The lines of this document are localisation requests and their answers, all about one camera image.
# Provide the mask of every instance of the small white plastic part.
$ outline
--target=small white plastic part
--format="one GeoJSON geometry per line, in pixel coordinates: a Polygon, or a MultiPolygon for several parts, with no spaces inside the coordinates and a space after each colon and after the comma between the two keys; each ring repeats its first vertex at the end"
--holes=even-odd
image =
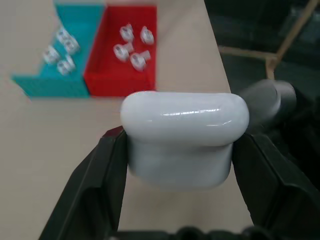
{"type": "Polygon", "coordinates": [[[69,72],[72,72],[73,70],[76,69],[76,65],[74,60],[72,59],[72,57],[70,55],[66,55],[65,59],[67,60],[67,62],[69,63],[69,66],[67,66],[69,72]]]}
{"type": "Polygon", "coordinates": [[[141,91],[123,101],[120,118],[130,170],[166,190],[190,191],[226,180],[249,111],[231,93],[141,91]]]}
{"type": "Polygon", "coordinates": [[[128,42],[125,45],[117,44],[113,47],[115,56],[122,62],[126,62],[129,58],[129,53],[134,50],[134,46],[131,42],[128,42]]]}
{"type": "Polygon", "coordinates": [[[123,40],[126,42],[132,42],[135,38],[134,36],[134,30],[131,26],[131,24],[128,24],[127,26],[123,26],[120,28],[120,35],[123,40]]]}
{"type": "Polygon", "coordinates": [[[66,52],[67,52],[69,55],[75,54],[75,53],[78,52],[79,49],[80,49],[79,43],[77,42],[77,40],[76,40],[73,36],[70,36],[70,38],[67,39],[67,40],[64,42],[63,45],[64,45],[64,48],[65,48],[66,52]]]}
{"type": "Polygon", "coordinates": [[[67,30],[63,26],[60,27],[60,29],[56,32],[56,39],[58,39],[58,41],[63,45],[70,38],[71,38],[70,34],[67,32],[67,30]]]}
{"type": "Polygon", "coordinates": [[[59,73],[61,73],[61,75],[65,76],[69,74],[68,66],[69,63],[66,60],[60,60],[57,63],[56,68],[58,69],[59,73]]]}
{"type": "Polygon", "coordinates": [[[144,26],[140,33],[141,41],[145,44],[152,45],[155,43],[154,35],[146,26],[144,26]]]}
{"type": "Polygon", "coordinates": [[[61,60],[57,63],[57,69],[61,75],[68,75],[76,69],[75,62],[70,55],[65,56],[65,60],[61,60]]]}
{"type": "Polygon", "coordinates": [[[151,58],[150,52],[144,51],[142,53],[134,53],[130,57],[132,66],[139,72],[142,72],[146,67],[146,61],[151,58]]]}
{"type": "Polygon", "coordinates": [[[43,59],[47,64],[55,64],[59,59],[60,55],[58,51],[51,45],[43,53],[43,59]]]}

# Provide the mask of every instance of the beige tabletop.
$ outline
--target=beige tabletop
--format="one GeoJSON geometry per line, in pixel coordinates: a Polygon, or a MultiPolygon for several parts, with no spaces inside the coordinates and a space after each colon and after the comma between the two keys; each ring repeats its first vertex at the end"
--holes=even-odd
{"type": "MultiPolygon", "coordinates": [[[[153,2],[158,89],[230,92],[203,0],[153,2]]],[[[0,3],[1,240],[38,238],[72,171],[108,129],[121,125],[123,99],[31,101],[10,81],[13,71],[37,70],[57,25],[52,0],[0,3]]],[[[221,186],[200,192],[166,192],[128,174],[120,229],[238,232],[251,224],[233,170],[221,186]]]]}

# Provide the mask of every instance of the teal bin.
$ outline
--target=teal bin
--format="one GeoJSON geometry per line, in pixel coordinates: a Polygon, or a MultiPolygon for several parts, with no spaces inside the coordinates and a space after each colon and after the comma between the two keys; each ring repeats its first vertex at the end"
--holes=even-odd
{"type": "MultiPolygon", "coordinates": [[[[14,74],[12,79],[29,97],[89,98],[84,72],[105,5],[56,3],[55,7],[61,24],[80,45],[80,51],[71,56],[76,69],[64,76],[57,64],[43,62],[37,75],[14,74]]],[[[51,45],[64,59],[67,52],[56,33],[51,45]]]]}

